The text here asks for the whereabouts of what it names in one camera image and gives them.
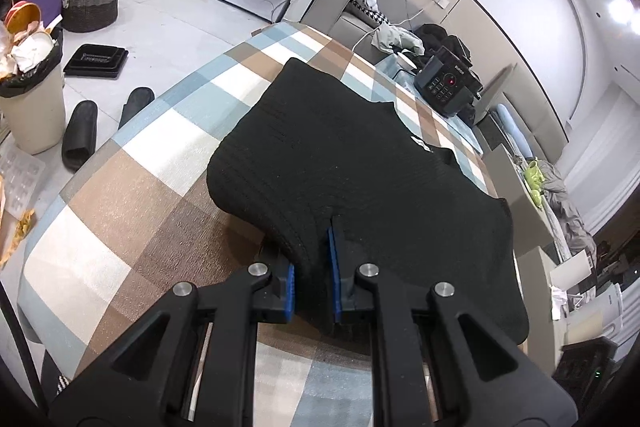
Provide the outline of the black knit sweater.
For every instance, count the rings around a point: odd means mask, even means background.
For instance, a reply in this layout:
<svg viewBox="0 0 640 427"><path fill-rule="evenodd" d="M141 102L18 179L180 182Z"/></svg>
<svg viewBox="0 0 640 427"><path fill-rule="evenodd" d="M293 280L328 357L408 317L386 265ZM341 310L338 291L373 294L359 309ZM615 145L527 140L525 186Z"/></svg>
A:
<svg viewBox="0 0 640 427"><path fill-rule="evenodd" d="M390 102L370 102L292 58L207 166L218 208L258 228L295 268L296 311L329 334L322 241L333 219L402 281L462 291L513 341L528 335L508 204L424 144Z"/></svg>

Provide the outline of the neon green clothing item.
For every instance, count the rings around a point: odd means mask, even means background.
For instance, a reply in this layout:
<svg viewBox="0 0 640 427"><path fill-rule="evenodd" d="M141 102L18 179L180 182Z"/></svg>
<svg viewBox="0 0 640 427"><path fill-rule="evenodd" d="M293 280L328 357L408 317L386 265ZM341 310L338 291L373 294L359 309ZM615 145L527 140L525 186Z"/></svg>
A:
<svg viewBox="0 0 640 427"><path fill-rule="evenodd" d="M538 209L544 208L542 205L542 186L544 185L544 174L538 166L538 161L532 160L523 170L523 176L530 199Z"/></svg>

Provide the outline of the pile of black clothes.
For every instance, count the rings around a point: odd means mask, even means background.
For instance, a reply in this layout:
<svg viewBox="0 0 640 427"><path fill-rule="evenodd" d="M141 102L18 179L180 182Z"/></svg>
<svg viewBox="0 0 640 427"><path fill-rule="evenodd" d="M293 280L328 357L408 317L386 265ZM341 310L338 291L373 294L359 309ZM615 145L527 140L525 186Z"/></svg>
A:
<svg viewBox="0 0 640 427"><path fill-rule="evenodd" d="M442 46L447 48L466 66L472 66L472 55L469 48L458 36L449 35L442 26L423 24L416 28L414 34L421 39L424 46L424 54L418 57L418 62L421 66L424 66Z"/></svg>

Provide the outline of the plaid checkered table cloth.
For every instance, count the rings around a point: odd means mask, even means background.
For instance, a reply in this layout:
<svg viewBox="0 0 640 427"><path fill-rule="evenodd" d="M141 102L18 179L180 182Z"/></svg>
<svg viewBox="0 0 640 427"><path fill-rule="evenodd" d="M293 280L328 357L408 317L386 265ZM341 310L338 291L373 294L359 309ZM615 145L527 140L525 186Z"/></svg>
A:
<svg viewBox="0 0 640 427"><path fill-rule="evenodd" d="M259 31L117 131L30 233L18 309L26 335L46 350L42 382L53 424L91 399L122 403L112 387L78 395L70 382L172 285L223 281L256 255L262 236L215 206L205 170L219 142L291 57L361 98L393 103L420 142L451 150L465 176L495 193L478 146L402 87L394 65L373 65L298 23Z"/></svg>

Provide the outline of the black electric pressure cooker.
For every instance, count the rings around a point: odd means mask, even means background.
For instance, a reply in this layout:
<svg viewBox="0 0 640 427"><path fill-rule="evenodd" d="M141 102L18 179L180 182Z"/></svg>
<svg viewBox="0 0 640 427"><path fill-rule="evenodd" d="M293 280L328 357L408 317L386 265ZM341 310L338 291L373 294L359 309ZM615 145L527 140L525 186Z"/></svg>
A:
<svg viewBox="0 0 640 427"><path fill-rule="evenodd" d="M414 77L413 86L437 113L447 118L472 105L483 90L480 78L446 46L431 56Z"/></svg>

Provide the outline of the white grey cloth on sofa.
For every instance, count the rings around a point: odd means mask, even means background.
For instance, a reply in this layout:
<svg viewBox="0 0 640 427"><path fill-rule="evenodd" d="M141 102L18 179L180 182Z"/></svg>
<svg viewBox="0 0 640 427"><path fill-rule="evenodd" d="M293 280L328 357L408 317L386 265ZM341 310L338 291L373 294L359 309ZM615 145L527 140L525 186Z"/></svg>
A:
<svg viewBox="0 0 640 427"><path fill-rule="evenodd" d="M425 53L421 38L406 28L386 23L382 23L373 31L371 44L386 54L405 50L419 56Z"/></svg>

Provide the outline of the grey sofa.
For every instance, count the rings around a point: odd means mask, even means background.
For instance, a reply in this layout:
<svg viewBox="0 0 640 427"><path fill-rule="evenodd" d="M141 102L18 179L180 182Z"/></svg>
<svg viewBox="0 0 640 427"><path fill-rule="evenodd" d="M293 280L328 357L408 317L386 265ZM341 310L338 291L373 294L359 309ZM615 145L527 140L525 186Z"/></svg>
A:
<svg viewBox="0 0 640 427"><path fill-rule="evenodd" d="M378 23L357 10L352 0L312 0L300 22L352 49L373 65L387 56L372 44Z"/></svg>

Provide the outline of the black flat tray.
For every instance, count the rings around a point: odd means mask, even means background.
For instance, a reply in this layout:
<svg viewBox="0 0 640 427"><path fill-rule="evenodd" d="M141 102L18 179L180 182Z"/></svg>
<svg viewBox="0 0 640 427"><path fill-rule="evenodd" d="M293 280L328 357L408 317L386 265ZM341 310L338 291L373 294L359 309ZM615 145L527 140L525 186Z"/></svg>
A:
<svg viewBox="0 0 640 427"><path fill-rule="evenodd" d="M117 79L128 54L119 46L85 43L74 52L63 72L67 77Z"/></svg>

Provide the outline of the beige trash bin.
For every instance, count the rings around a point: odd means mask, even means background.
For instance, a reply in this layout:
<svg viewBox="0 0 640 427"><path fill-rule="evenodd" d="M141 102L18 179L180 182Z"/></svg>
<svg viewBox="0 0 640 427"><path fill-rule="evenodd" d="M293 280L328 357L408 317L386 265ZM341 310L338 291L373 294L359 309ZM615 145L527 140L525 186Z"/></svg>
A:
<svg viewBox="0 0 640 427"><path fill-rule="evenodd" d="M63 96L62 37L56 30L36 31L3 57L12 74L1 78L1 114L16 145L36 155L63 138L66 123Z"/></svg>

